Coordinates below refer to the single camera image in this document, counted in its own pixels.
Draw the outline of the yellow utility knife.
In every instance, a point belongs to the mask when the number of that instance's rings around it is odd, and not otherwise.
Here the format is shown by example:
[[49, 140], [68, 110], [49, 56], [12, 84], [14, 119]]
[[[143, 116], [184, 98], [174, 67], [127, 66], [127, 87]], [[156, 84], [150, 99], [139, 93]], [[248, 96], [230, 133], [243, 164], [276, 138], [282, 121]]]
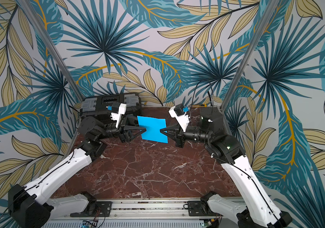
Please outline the yellow utility knife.
[[207, 107], [207, 104], [193, 104], [191, 105], [191, 108], [202, 108]]

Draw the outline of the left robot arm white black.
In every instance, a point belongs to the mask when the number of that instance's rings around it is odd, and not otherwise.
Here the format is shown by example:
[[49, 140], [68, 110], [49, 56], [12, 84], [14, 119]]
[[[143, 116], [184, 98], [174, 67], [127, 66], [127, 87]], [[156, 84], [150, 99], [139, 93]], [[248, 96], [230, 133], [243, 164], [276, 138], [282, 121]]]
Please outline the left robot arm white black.
[[22, 228], [40, 228], [49, 220], [64, 215], [93, 216], [101, 212], [96, 198], [87, 192], [51, 199], [54, 192], [84, 167], [98, 159], [107, 147], [106, 138], [126, 143], [146, 132], [137, 117], [128, 115], [117, 123], [104, 124], [93, 116], [82, 120], [78, 132], [84, 141], [64, 160], [24, 186], [16, 184], [8, 191], [8, 213]]

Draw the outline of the aluminium corner post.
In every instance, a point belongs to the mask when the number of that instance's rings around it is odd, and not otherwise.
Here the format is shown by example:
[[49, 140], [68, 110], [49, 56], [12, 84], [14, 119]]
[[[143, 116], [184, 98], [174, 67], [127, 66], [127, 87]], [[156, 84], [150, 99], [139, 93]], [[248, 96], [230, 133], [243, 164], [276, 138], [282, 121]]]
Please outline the aluminium corner post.
[[229, 87], [229, 89], [225, 95], [225, 98], [220, 106], [220, 110], [222, 113], [224, 113], [224, 111], [228, 107], [230, 99], [233, 96], [236, 86], [239, 83], [240, 77], [243, 74], [244, 69], [245, 69], [251, 55], [253, 54], [261, 36], [263, 35], [263, 33], [266, 29], [266, 26], [269, 23], [271, 16], [273, 15], [273, 13], [275, 11], [275, 8], [276, 8], [278, 2], [279, 2], [278, 0], [268, 2], [268, 5], [267, 5], [259, 23], [258, 23], [257, 30], [252, 36], [252, 39], [248, 45], [248, 48], [246, 49], [245, 54], [243, 55], [242, 61], [236, 71], [236, 74], [235, 74], [233, 80], [231, 81], [230, 87]]
[[78, 89], [75, 81], [73, 80], [69, 69], [67, 68], [66, 64], [64, 63], [60, 53], [58, 52], [54, 42], [52, 41], [47, 28], [47, 20], [43, 15], [40, 17], [35, 8], [32, 6], [31, 1], [20, 0], [18, 1], [20, 7], [24, 10], [25, 15], [28, 17], [30, 22], [33, 24], [35, 31], [40, 36], [41, 40], [45, 44], [46, 49], [48, 50], [49, 54], [52, 56], [54, 62], [59, 66], [63, 76], [67, 80], [70, 88], [74, 91], [78, 102], [82, 102], [84, 100], [84, 96], [81, 94], [80, 90]]

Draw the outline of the left aluminium corner post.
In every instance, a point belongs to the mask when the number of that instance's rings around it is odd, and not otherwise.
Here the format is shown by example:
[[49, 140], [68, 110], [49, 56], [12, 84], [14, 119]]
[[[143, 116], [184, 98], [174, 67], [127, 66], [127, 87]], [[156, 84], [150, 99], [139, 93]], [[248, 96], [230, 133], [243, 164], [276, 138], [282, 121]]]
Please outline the left aluminium corner post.
[[67, 80], [70, 88], [74, 91], [78, 102], [82, 102], [84, 100], [84, 96], [81, 94], [80, 90], [78, 89], [75, 81], [73, 80], [69, 69], [67, 68], [66, 64], [64, 63], [60, 53], [58, 52], [54, 42], [52, 41], [47, 28], [47, 20], [43, 15], [40, 17], [35, 8], [32, 6], [31, 1], [20, 0], [18, 1], [20, 7], [24, 10], [25, 15], [28, 17], [30, 22], [33, 24], [35, 31], [40, 36], [41, 40], [45, 44], [46, 49], [48, 50], [49, 54], [52, 56], [54, 62], [59, 66], [63, 76]]

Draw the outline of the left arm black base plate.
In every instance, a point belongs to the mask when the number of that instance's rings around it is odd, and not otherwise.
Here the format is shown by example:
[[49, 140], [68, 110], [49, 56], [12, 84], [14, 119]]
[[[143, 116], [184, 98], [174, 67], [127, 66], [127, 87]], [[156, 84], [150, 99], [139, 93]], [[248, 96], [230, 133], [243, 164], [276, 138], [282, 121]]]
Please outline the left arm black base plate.
[[111, 201], [94, 201], [90, 202], [85, 210], [79, 213], [79, 217], [109, 217], [112, 209]]

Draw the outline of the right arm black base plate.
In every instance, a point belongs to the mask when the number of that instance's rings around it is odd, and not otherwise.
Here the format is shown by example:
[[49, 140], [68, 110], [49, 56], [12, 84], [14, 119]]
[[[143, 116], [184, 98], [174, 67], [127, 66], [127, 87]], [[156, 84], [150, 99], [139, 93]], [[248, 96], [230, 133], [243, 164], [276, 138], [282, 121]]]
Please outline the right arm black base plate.
[[183, 207], [184, 209], [188, 210], [190, 217], [218, 216], [217, 213], [211, 211], [206, 203], [200, 200], [187, 201]]

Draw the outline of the black grey toolbox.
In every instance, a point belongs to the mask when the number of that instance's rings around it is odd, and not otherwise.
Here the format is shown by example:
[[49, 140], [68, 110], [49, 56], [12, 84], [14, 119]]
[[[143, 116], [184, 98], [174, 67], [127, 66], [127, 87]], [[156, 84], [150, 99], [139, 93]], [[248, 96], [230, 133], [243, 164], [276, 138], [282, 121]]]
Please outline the black grey toolbox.
[[81, 104], [80, 116], [92, 115], [100, 121], [111, 123], [111, 110], [108, 109], [108, 106], [113, 103], [126, 104], [126, 115], [140, 116], [142, 114], [141, 99], [138, 94], [124, 93], [86, 98]]

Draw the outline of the right aluminium corner post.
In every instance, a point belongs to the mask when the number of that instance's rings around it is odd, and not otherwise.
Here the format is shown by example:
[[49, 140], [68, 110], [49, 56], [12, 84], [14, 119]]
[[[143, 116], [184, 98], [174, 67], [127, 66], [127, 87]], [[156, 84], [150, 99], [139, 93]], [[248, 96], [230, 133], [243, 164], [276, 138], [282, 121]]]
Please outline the right aluminium corner post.
[[222, 113], [224, 113], [224, 111], [228, 107], [230, 99], [233, 96], [236, 86], [239, 83], [240, 77], [243, 74], [244, 69], [245, 69], [251, 55], [253, 54], [261, 36], [263, 35], [263, 33], [266, 29], [266, 26], [269, 23], [271, 16], [273, 15], [273, 13], [275, 11], [275, 8], [276, 8], [278, 2], [279, 2], [278, 0], [268, 2], [268, 5], [267, 5], [259, 23], [258, 23], [257, 30], [252, 36], [252, 39], [248, 45], [248, 48], [246, 49], [245, 54], [243, 55], [242, 61], [236, 71], [236, 74], [235, 74], [233, 80], [231, 81], [230, 87], [229, 87], [229, 89], [225, 95], [225, 98], [220, 106], [220, 110]]

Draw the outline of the aluminium front rail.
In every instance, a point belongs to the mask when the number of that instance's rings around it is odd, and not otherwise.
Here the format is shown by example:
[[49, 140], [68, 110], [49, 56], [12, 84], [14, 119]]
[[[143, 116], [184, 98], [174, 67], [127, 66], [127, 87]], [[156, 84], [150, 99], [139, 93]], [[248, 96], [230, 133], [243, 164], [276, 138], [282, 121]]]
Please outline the aluminium front rail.
[[64, 215], [47, 222], [46, 228], [80, 228], [83, 220], [98, 221], [98, 228], [237, 228], [229, 217], [190, 217], [184, 209], [187, 201], [199, 198], [107, 199], [112, 209], [109, 217]]

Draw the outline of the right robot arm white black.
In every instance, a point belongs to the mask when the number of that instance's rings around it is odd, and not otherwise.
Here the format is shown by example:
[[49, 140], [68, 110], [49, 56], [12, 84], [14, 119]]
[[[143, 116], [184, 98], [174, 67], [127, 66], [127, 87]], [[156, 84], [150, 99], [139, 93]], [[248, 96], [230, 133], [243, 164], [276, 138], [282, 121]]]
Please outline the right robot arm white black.
[[281, 211], [266, 193], [256, 177], [247, 154], [239, 140], [228, 133], [225, 116], [216, 107], [202, 108], [198, 126], [191, 125], [189, 109], [182, 104], [169, 110], [177, 124], [160, 132], [179, 148], [186, 141], [204, 144], [211, 158], [218, 162], [233, 180], [245, 206], [231, 202], [215, 192], [200, 199], [201, 211], [221, 215], [240, 228], [286, 228], [293, 221], [288, 212]]

